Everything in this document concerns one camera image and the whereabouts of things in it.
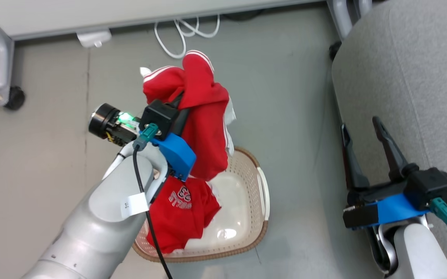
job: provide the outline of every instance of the label tag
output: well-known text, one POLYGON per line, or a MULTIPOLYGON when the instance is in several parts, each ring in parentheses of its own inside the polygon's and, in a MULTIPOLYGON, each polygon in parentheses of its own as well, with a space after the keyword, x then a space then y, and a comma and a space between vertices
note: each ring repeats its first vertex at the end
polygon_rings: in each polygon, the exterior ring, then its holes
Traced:
POLYGON ((149 207, 145 193, 128 196, 120 203, 120 211, 122 212, 122 218, 124 219, 148 210, 149 207))

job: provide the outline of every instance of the white cable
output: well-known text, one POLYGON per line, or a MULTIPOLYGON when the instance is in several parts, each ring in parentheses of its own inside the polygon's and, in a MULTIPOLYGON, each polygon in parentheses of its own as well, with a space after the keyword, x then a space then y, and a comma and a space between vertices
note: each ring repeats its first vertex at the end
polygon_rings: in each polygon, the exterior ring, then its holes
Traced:
POLYGON ((203 33, 201 31, 199 31, 199 25, 200 25, 199 17, 196 17, 196 27, 192 27, 191 24, 187 23, 183 19, 174 19, 174 24, 175 24, 175 27, 177 28, 177 31, 179 32, 179 35, 181 36, 181 39, 182 39, 182 53, 181 54, 171 53, 166 48, 166 46, 163 44, 162 40, 160 39, 160 36, 158 35, 158 21, 155 22, 155 36, 156 36, 156 39, 158 40, 158 42, 160 43, 160 46, 165 51, 165 53, 167 53, 172 58, 181 59, 186 55, 186 39, 185 39, 185 37, 192 37, 195 34, 198 34, 201 37, 208 38, 208 39, 215 37, 215 35, 218 33, 218 30, 220 29, 220 14, 217 15, 217 26, 215 27, 215 30, 212 33, 203 33), (184 31, 182 31, 180 23, 182 23, 191 32, 186 33, 184 31))

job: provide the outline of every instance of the red cloth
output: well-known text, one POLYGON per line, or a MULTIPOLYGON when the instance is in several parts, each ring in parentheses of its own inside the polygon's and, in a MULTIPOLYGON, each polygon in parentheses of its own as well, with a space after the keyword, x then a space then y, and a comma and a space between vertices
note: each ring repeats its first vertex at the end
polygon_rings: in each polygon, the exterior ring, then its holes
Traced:
POLYGON ((143 91, 151 103, 170 102, 184 90, 179 110, 191 110, 182 138, 196 154, 191 175, 209 181, 227 169, 223 115, 229 93, 213 81, 213 67, 203 53, 188 51, 182 65, 184 69, 169 66, 147 75, 143 91))
MULTIPOLYGON (((190 238, 201 238, 203 228, 220 210, 208 184, 188 178, 185 183, 169 177, 150 207, 156 239, 163 253, 183 249, 190 238)), ((151 233, 147 241, 154 246, 151 233)))
MULTIPOLYGON (((151 205, 153 227, 163 253, 183 249, 190 238, 201 238, 203 228, 220 209, 206 181, 227 168, 225 107, 229 93, 213 81, 213 66, 206 55, 188 51, 184 69, 168 66, 144 77, 148 103, 170 102, 184 91, 179 110, 190 108, 182 138, 196 154, 186 183, 169 177, 151 205)), ((153 245, 149 233, 147 241, 153 245)))

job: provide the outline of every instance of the gray cushion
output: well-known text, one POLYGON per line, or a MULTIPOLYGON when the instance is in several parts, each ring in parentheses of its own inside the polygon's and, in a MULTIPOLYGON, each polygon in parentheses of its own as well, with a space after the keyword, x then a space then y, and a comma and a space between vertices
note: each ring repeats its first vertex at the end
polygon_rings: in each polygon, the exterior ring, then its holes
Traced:
MULTIPOLYGON (((408 161, 447 171, 447 1, 391 0, 362 18, 332 66, 342 120, 372 184, 388 165, 378 115, 408 161)), ((429 214, 447 256, 447 228, 429 214)))

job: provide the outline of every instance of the white plastic basket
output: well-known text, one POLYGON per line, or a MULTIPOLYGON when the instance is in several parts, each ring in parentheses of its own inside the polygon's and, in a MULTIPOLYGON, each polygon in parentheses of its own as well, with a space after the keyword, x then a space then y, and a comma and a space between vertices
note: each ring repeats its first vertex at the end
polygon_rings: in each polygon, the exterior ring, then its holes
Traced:
MULTIPOLYGON (((191 239, 185 249, 166 254, 167 262, 194 262, 222 258, 253 249, 263 239, 270 215, 270 195, 265 175, 256 158, 243 148, 229 157, 227 170, 211 185, 217 190, 222 208, 203 231, 201 239, 191 239)), ((148 223, 139 232, 133 249, 146 260, 159 262, 156 250, 146 240, 148 223)))

